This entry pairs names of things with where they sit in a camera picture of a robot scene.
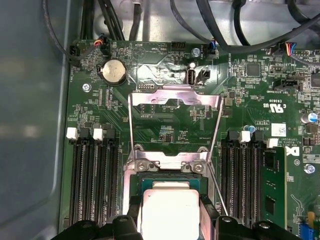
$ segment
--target green circuit board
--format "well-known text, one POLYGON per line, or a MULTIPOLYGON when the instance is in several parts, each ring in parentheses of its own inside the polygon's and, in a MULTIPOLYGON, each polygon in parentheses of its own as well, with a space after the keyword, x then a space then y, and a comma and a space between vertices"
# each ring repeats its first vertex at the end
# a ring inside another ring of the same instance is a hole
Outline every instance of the green circuit board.
MULTIPOLYGON (((82 40, 76 47, 82 52, 91 44, 91 41, 82 40)), ((128 95, 132 92, 152 93, 164 84, 183 84, 186 68, 194 62, 196 76, 201 82, 194 90, 200 95, 223 97, 212 157, 217 174, 220 174, 222 140, 228 132, 240 132, 244 126, 254 126, 256 131, 263 132, 265 141, 278 139, 278 147, 274 148, 277 165, 273 170, 264 169, 261 173, 264 220, 273 221, 298 235, 299 224, 307 221, 308 212, 320 215, 319 127, 318 123, 301 121, 304 113, 320 114, 320 76, 315 67, 284 55, 271 55, 268 49, 240 55, 217 51, 214 57, 207 58, 204 44, 111 41, 108 47, 108 58, 124 63, 126 82, 110 86, 98 76, 97 66, 106 58, 99 49, 83 59, 79 67, 71 67, 66 127, 89 129, 90 132, 93 128, 115 130, 118 154, 114 214, 121 212, 123 165, 131 151, 128 95), (192 54, 194 48, 201 52, 197 57, 192 54), (282 79, 297 81, 298 86, 275 89, 274 83, 282 79), (84 84, 90 85, 90 91, 83 91, 84 84), (314 173, 305 171, 307 164, 315 167, 314 173), (273 202, 266 203, 267 197, 273 202), (270 208, 273 208, 273 214, 270 214, 270 208)), ((320 57, 318 52, 308 50, 296 50, 295 54, 314 62, 320 57)), ((168 156, 197 152, 200 147, 210 148, 217 116, 216 109, 188 106, 179 99, 171 99, 162 105, 141 104, 132 111, 134 143, 146 151, 161 151, 168 156)), ((67 142, 60 230, 69 220, 73 156, 74 147, 67 142)), ((92 164, 94 171, 97 163, 92 164)), ((215 196, 212 201, 221 210, 219 198, 215 196)), ((93 218, 96 210, 90 210, 88 216, 93 218)))

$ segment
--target screw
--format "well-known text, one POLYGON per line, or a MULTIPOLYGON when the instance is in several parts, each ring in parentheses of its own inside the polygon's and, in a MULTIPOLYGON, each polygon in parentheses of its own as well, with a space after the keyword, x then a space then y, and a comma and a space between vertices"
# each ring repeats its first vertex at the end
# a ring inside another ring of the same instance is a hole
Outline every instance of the screw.
POLYGON ((225 221, 226 223, 230 223, 231 222, 230 217, 227 217, 227 216, 223 217, 222 220, 225 221))
POLYGON ((313 174, 315 171, 316 171, 316 168, 315 166, 313 166, 312 164, 306 164, 304 166, 304 171, 307 173, 307 174, 313 174))
POLYGON ((85 93, 88 93, 91 91, 91 85, 89 83, 85 83, 82 85, 82 90, 85 92, 85 93))
POLYGON ((138 169, 142 172, 148 169, 147 164, 143 161, 139 162, 137 165, 138 165, 138 169))
POLYGON ((270 228, 270 226, 268 224, 264 223, 264 222, 260 223, 259 226, 262 227, 263 229, 269 229, 270 228))
POLYGON ((199 48, 195 47, 195 48, 192 49, 191 54, 192 54, 192 56, 197 58, 197 57, 200 57, 201 51, 200 51, 199 48))
POLYGON ((197 173, 201 173, 204 170, 204 166, 201 163, 197 163, 194 165, 194 171, 197 173))

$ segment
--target sticker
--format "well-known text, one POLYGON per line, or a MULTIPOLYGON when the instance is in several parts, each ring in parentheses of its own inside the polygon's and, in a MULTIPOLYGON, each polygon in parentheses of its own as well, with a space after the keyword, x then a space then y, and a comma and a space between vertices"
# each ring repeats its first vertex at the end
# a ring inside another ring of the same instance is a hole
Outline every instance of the sticker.
POLYGON ((287 127, 285 123, 271 123, 271 136, 272 137, 286 137, 287 127))

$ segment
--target black cable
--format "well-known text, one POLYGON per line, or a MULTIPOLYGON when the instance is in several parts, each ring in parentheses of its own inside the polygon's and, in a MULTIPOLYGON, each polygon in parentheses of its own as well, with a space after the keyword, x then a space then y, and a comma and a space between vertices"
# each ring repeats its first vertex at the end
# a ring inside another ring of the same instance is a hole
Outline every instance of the black cable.
POLYGON ((86 14, 86 38, 92 39, 94 35, 95 1, 88 0, 86 14))
POLYGON ((124 33, 122 32, 122 28, 120 25, 120 21, 119 18, 116 14, 116 11, 114 9, 114 6, 112 5, 110 0, 104 0, 104 4, 107 7, 107 12, 110 14, 110 18, 113 22, 114 28, 115 28, 115 32, 119 38, 119 40, 124 41, 125 40, 125 36, 124 33))
POLYGON ((261 49, 269 48, 278 43, 283 43, 301 34, 304 30, 307 30, 310 26, 316 24, 320 20, 320 14, 318 14, 314 18, 312 18, 310 21, 306 22, 305 24, 293 29, 292 31, 287 32, 286 34, 283 34, 274 39, 271 39, 269 41, 251 45, 251 46, 230 46, 227 44, 226 40, 221 34, 221 31, 219 30, 218 24, 212 14, 208 0, 196 0, 196 3, 198 5, 201 16, 204 20, 204 23, 208 27, 211 34, 214 36, 215 40, 218 42, 218 44, 224 51, 231 54, 251 53, 261 49))
POLYGON ((301 58, 299 58, 298 56, 295 56, 295 55, 290 55, 289 56, 290 58, 292 58, 293 60, 299 62, 299 63, 302 63, 302 64, 305 64, 305 65, 308 65, 308 66, 320 66, 320 62, 311 62, 311 61, 306 61, 306 60, 303 60, 301 58))
POLYGON ((80 56, 74 56, 74 55, 68 53, 64 49, 64 47, 60 44, 60 42, 54 32, 54 29, 52 27, 50 16, 49 16, 48 0, 42 0, 42 10, 43 10, 43 17, 44 17, 45 25, 48 29, 48 32, 49 32, 51 39, 54 42, 54 45, 59 49, 60 52, 62 52, 64 55, 66 55, 70 60, 80 61, 80 60, 84 59, 85 57, 87 57, 97 47, 97 46, 91 45, 80 56))
POLYGON ((87 1, 83 0, 82 4, 82 16, 81 16, 81 28, 80 39, 87 39, 87 1))
POLYGON ((240 20, 240 11, 241 8, 246 4, 247 0, 233 0, 232 7, 233 7, 233 24, 236 36, 240 40, 240 43, 243 46, 250 46, 250 43, 247 41, 241 27, 241 20, 240 20))
MULTIPOLYGON (((286 0, 286 4, 289 10, 289 13, 300 25, 305 24, 310 20, 297 6, 297 0, 286 0)), ((315 24, 309 27, 310 30, 314 31, 320 36, 320 25, 315 24)))
POLYGON ((142 8, 140 4, 135 4, 133 9, 133 22, 130 30, 129 41, 137 40, 139 25, 141 21, 142 8))
POLYGON ((190 27, 190 25, 184 20, 184 18, 181 16, 180 12, 178 11, 178 9, 176 7, 175 0, 170 0, 170 7, 171 7, 171 11, 172 11, 173 16, 175 17, 175 19, 178 21, 178 23, 185 30, 187 30, 189 33, 191 33, 197 39, 201 40, 202 42, 204 42, 206 44, 210 42, 209 39, 206 39, 204 36, 200 35, 195 30, 193 30, 193 28, 190 27))
POLYGON ((98 3, 100 5, 101 11, 102 11, 102 15, 104 17, 104 22, 105 22, 106 26, 108 27, 110 38, 112 40, 118 40, 114 25, 112 23, 112 20, 111 20, 111 18, 109 16, 108 11, 107 11, 107 6, 106 6, 104 0, 98 0, 98 3))

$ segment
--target motherboard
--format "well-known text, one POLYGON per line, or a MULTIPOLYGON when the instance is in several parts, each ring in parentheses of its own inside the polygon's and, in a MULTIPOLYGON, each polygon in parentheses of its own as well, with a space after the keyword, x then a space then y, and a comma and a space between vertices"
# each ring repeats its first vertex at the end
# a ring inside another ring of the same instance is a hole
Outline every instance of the motherboard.
POLYGON ((283 53, 108 41, 70 69, 60 230, 103 226, 153 182, 187 181, 247 227, 318 239, 319 115, 318 68, 283 53))

